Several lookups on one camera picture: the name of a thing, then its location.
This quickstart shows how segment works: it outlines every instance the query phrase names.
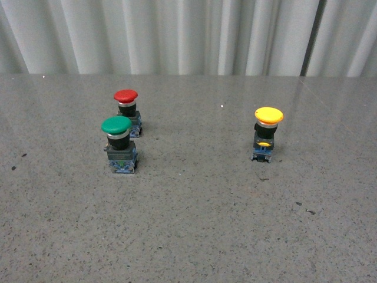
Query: speckled gray surface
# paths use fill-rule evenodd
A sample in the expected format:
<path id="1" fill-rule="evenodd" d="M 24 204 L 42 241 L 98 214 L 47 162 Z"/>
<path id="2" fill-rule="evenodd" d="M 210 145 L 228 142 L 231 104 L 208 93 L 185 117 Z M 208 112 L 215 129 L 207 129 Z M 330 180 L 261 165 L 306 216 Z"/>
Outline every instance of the speckled gray surface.
<path id="1" fill-rule="evenodd" d="M 102 150 L 122 88 L 143 118 L 134 175 Z M 376 89 L 0 75 L 0 281 L 377 282 Z M 285 114 L 271 164 L 250 161 L 266 105 Z"/>

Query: yellow indicator window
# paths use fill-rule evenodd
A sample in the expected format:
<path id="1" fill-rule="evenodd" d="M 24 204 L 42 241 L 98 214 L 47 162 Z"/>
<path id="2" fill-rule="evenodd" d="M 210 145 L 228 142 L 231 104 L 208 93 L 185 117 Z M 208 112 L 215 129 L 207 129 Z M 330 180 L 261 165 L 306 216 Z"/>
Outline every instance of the yellow indicator window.
<path id="1" fill-rule="evenodd" d="M 262 123 L 276 124 L 284 119 L 283 113 L 276 108 L 262 107 L 255 111 L 255 117 Z"/>
<path id="2" fill-rule="evenodd" d="M 257 144 L 259 144 L 260 146 L 270 146 L 271 145 L 271 144 L 265 143 L 263 141 L 261 141 L 260 143 L 257 143 Z"/>

